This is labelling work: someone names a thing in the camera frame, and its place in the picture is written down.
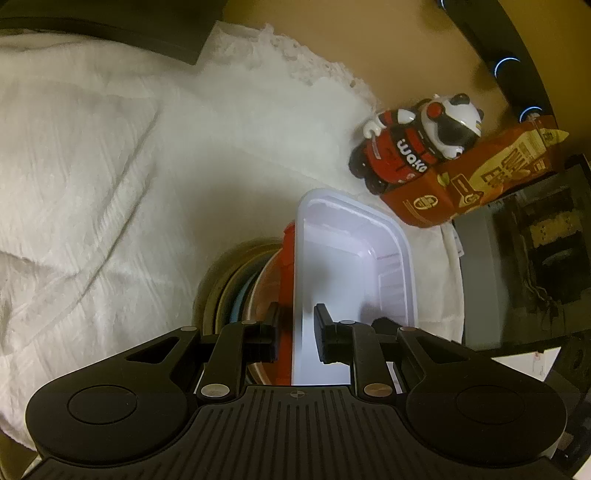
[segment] orange snack package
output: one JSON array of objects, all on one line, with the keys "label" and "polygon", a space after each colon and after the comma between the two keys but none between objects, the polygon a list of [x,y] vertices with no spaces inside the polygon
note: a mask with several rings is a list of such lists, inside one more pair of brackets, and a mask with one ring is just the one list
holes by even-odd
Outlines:
[{"label": "orange snack package", "polygon": [[382,200],[409,225],[445,223],[520,184],[563,169],[559,143],[568,137],[551,115],[527,120],[476,144],[460,157],[384,193]]}]

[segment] white towel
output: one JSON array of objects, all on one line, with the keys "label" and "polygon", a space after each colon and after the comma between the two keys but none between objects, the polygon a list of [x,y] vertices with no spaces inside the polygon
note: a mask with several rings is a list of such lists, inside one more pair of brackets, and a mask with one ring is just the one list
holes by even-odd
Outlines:
[{"label": "white towel", "polygon": [[[348,171],[371,92],[270,28],[218,25],[196,66],[5,37],[0,66],[0,428],[28,447],[38,388],[190,323],[211,262],[281,235],[308,190],[387,210]],[[459,340],[451,226],[404,229],[419,326]]]}]

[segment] white plastic container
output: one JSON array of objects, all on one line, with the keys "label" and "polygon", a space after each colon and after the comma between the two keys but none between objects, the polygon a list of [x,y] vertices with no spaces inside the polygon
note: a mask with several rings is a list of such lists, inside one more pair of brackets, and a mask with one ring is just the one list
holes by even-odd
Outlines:
[{"label": "white plastic container", "polygon": [[417,314],[408,241],[393,218],[341,193],[318,189],[301,200],[295,223],[292,382],[349,384],[349,367],[320,362],[313,309],[335,322],[388,317],[414,326]]}]

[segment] panda figurine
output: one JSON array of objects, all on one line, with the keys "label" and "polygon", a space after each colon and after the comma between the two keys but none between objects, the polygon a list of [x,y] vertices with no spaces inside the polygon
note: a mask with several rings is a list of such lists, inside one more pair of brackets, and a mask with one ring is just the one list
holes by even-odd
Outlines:
[{"label": "panda figurine", "polygon": [[353,150],[349,170],[381,195],[472,148],[483,119],[484,112],[465,93],[434,95],[410,110],[387,110],[364,125],[367,140]]}]

